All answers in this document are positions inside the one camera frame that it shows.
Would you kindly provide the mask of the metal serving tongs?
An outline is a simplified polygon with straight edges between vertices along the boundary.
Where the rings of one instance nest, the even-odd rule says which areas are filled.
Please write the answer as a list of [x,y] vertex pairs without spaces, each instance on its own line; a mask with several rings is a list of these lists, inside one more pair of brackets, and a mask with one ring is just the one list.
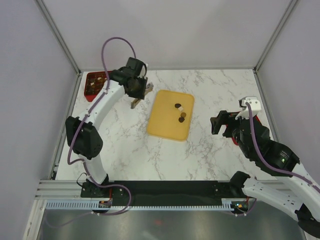
[[138,98],[135,98],[131,104],[130,104],[130,108],[131,109],[134,109],[139,103],[140,101],[144,100],[145,99],[145,96],[147,94],[149,94],[150,92],[153,91],[153,88],[154,88],[154,84],[152,82],[149,82],[147,85],[146,85],[146,88],[144,90],[144,94],[141,96],[141,97],[138,97]]

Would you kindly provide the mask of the red box lid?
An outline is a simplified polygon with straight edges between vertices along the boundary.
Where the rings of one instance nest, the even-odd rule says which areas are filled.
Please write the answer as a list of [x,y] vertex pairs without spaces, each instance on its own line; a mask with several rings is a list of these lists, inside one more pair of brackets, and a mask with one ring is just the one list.
[[[262,123],[257,115],[253,117],[253,123],[257,124],[258,126],[262,125]],[[240,130],[239,129],[236,128],[235,130],[233,130],[231,139],[236,146],[238,146],[240,144]]]

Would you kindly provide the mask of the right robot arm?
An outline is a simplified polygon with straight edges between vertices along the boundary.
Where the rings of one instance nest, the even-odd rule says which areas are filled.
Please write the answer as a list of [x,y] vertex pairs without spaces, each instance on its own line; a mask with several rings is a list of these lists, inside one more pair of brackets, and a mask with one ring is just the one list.
[[210,118],[211,133],[222,126],[223,137],[232,139],[243,155],[263,172],[285,184],[294,196],[260,183],[237,171],[230,179],[228,191],[233,197],[253,197],[282,211],[309,235],[320,237],[320,186],[309,176],[299,157],[286,145],[270,137],[270,130],[253,113],[222,110]]

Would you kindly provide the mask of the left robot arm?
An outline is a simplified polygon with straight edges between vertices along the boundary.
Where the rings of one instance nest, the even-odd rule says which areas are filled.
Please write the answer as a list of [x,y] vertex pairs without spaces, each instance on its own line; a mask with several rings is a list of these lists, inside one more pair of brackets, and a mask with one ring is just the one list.
[[148,67],[143,61],[130,57],[125,66],[106,73],[102,89],[89,107],[79,116],[69,116],[65,121],[66,138],[69,146],[67,164],[83,163],[92,192],[105,197],[110,190],[106,182],[108,174],[104,170],[100,152],[103,140],[99,128],[112,109],[124,95],[134,99],[134,103],[147,94],[146,77]]

